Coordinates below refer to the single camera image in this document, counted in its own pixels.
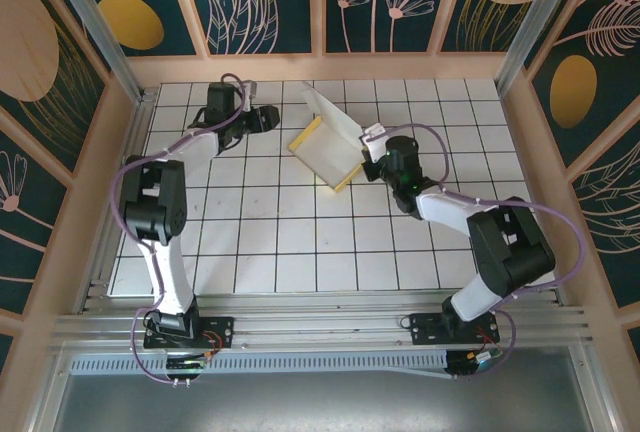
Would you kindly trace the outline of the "yellow and white paper box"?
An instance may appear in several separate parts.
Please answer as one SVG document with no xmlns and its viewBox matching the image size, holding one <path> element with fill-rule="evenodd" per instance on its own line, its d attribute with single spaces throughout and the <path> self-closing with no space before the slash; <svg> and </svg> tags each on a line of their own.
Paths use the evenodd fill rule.
<svg viewBox="0 0 640 432">
<path fill-rule="evenodd" d="M 362 127 L 337 105 L 302 82 L 302 96 L 315 114 L 312 122 L 288 145 L 288 150 L 335 192 L 361 170 Z"/>
</svg>

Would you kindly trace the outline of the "white gridded table mat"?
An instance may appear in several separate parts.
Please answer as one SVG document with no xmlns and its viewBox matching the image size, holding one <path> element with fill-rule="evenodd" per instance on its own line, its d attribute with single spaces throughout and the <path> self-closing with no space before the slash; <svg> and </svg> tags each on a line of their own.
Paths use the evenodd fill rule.
<svg viewBox="0 0 640 432">
<path fill-rule="evenodd" d="M 432 178 L 484 199 L 527 198 L 489 79 L 318 81 L 357 123 L 399 127 Z M 290 151 L 313 115 L 297 81 L 261 82 L 255 103 L 282 121 L 199 166 L 186 185 L 181 236 L 187 280 L 200 295 L 453 289 L 476 271 L 468 239 L 396 206 L 381 182 L 326 185 Z"/>
</svg>

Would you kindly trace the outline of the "long aluminium base rails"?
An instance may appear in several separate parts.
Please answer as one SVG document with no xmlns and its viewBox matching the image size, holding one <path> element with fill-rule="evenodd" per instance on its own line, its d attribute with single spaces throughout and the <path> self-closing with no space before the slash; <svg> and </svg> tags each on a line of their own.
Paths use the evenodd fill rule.
<svg viewBox="0 0 640 432">
<path fill-rule="evenodd" d="M 400 320 L 417 312 L 438 312 L 449 296 L 434 291 L 351 291 L 205 295 L 198 299 L 204 316 L 235 320 L 232 348 L 247 352 L 406 349 L 411 340 Z M 104 345 L 128 350 L 134 312 L 146 297 L 89 299 L 81 314 L 63 315 L 54 325 L 54 346 Z M 559 303 L 552 292 L 524 294 L 501 308 L 502 341 L 520 348 L 573 346 L 592 342 L 582 308 Z"/>
</svg>

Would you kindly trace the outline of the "grey metal sheet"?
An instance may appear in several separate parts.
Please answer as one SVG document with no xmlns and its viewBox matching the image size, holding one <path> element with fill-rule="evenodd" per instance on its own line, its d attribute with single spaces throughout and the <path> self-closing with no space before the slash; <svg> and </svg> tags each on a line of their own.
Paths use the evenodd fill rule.
<svg viewBox="0 0 640 432">
<path fill-rule="evenodd" d="M 520 349 L 498 370 L 209 374 L 173 388 L 117 357 L 63 355 L 32 432 L 623 432 L 581 350 Z"/>
</svg>

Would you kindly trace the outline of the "aluminium side rail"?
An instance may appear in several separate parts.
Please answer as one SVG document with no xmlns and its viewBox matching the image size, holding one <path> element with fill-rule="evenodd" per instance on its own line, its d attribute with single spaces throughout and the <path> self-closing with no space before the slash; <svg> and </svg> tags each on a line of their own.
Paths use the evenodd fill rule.
<svg viewBox="0 0 640 432">
<path fill-rule="evenodd" d="M 145 148 L 156 98 L 157 91 L 149 89 L 143 102 L 129 108 L 111 100 L 99 117 L 97 130 L 91 134 L 99 151 L 83 163 L 92 173 L 91 196 L 101 200 L 101 212 L 74 303 L 77 314 L 83 313 L 89 299 L 104 299 L 113 293 L 124 238 L 111 212 L 111 186 L 126 159 Z"/>
</svg>

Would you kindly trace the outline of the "aluminium corner post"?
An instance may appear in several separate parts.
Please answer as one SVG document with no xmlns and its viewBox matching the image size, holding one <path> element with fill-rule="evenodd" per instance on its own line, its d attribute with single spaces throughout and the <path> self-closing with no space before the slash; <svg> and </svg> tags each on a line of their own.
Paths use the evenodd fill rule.
<svg viewBox="0 0 640 432">
<path fill-rule="evenodd" d="M 533 0 L 495 77 L 494 82 L 500 98 L 508 92 L 560 1 Z"/>
<path fill-rule="evenodd" d="M 95 0 L 69 1 L 84 21 L 88 32 L 93 37 L 127 96 L 136 105 L 139 105 L 142 102 L 143 89 L 135 78 L 124 52 L 99 11 Z"/>
</svg>

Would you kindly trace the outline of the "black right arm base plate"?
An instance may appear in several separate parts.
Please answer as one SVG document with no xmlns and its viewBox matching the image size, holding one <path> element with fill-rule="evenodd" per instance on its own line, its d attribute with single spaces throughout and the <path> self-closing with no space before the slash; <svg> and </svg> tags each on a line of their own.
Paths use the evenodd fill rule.
<svg viewBox="0 0 640 432">
<path fill-rule="evenodd" d="M 414 313 L 408 316 L 414 345 L 482 345 L 486 337 L 498 343 L 500 334 L 491 313 L 465 322 L 445 313 Z"/>
</svg>

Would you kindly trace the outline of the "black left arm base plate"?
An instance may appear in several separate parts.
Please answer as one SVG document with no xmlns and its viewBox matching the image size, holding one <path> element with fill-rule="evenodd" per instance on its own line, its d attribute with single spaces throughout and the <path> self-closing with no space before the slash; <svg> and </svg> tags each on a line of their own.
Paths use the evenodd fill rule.
<svg viewBox="0 0 640 432">
<path fill-rule="evenodd" d="M 194 339 L 160 334 L 150 319 L 143 339 L 144 349 L 224 349 L 230 348 L 233 340 L 234 319 L 232 317 L 204 317 L 203 331 Z"/>
</svg>

